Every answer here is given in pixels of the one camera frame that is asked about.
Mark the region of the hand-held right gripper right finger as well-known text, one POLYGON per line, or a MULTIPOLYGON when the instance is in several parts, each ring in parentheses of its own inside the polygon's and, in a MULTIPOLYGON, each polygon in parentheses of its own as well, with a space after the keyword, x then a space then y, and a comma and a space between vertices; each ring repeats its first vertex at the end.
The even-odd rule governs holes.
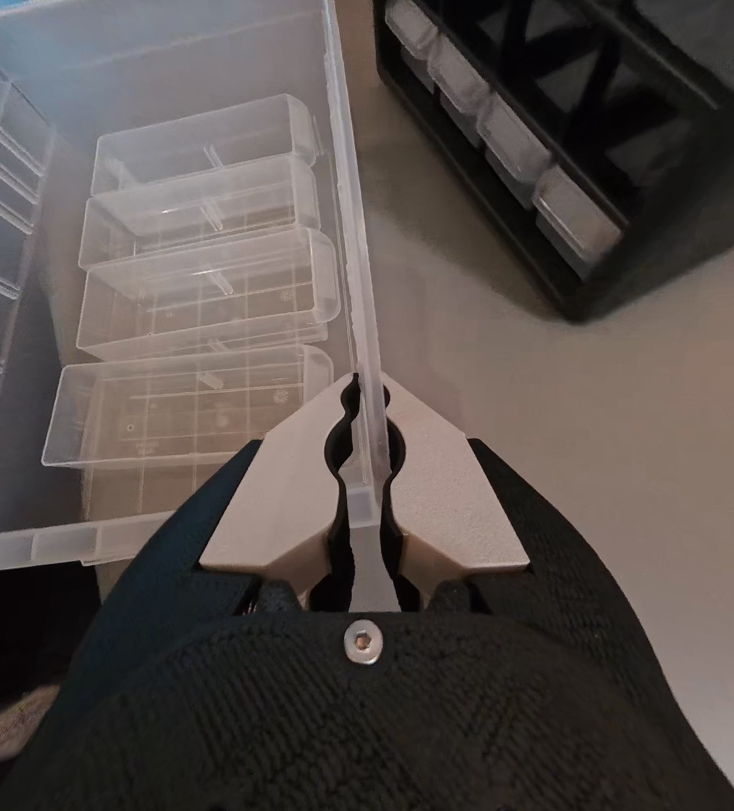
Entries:
POLYGON ((408 582, 523 571, 523 543, 464 432, 384 380, 391 474, 382 499, 382 556, 408 582))

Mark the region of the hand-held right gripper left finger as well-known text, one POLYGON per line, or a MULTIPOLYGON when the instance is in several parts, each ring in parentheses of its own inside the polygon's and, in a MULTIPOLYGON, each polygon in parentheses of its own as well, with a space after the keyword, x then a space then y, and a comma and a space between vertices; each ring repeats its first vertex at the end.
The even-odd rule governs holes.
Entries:
POLYGON ((359 410, 359 376, 345 375, 265 434, 201 554, 203 569, 353 582, 341 470, 359 410))

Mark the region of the black drawer cabinet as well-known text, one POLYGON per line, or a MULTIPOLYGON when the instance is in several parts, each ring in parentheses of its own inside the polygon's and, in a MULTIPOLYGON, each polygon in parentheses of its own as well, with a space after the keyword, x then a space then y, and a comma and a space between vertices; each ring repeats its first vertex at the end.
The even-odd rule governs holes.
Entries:
POLYGON ((595 74, 569 130, 615 168, 622 237, 588 282, 557 289, 534 273, 378 65, 378 73, 485 219, 564 319, 600 319, 734 248, 734 2, 558 1, 597 35, 595 74))

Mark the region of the large clear plastic bin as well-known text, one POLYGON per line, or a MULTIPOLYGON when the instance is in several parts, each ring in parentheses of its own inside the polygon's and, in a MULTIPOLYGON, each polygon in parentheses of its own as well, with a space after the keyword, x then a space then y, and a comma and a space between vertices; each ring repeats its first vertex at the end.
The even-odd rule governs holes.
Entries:
POLYGON ((320 154, 309 167, 321 223, 313 229, 337 251, 341 298, 327 339, 293 345, 327 353, 333 383, 359 375, 342 477, 356 525, 375 522, 388 442, 334 3, 0 2, 0 71, 56 137, 0 391, 0 571, 127 558, 226 462, 76 470, 46 467, 41 455, 64 367, 117 362, 76 346, 87 273, 121 262, 78 265, 98 138, 279 94, 302 101, 317 130, 320 154))

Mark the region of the set of clear cabinet drawers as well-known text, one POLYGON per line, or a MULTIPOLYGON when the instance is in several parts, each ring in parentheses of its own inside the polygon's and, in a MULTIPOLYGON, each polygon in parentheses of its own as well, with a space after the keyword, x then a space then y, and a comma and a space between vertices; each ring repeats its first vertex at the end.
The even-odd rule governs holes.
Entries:
POLYGON ((569 125, 599 62, 564 2, 376 2, 378 65, 494 227, 574 291, 623 235, 616 171, 569 125))

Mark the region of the small clear plastic drawer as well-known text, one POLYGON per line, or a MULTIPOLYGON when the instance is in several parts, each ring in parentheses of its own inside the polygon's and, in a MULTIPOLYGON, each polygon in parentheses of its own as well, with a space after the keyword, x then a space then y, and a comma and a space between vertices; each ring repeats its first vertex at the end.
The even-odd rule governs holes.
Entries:
POLYGON ((97 265, 290 226, 319 228, 314 172, 282 155, 92 196, 78 265, 97 265))
POLYGON ((98 267, 76 346, 122 361, 325 340, 338 269, 331 239, 299 226, 98 267))
POLYGON ((69 365, 41 462, 122 470, 228 461, 333 381, 327 353, 302 344, 69 365))
POLYGON ((286 154, 312 167, 317 135, 307 106, 289 94, 106 134, 97 141, 90 194, 286 154))

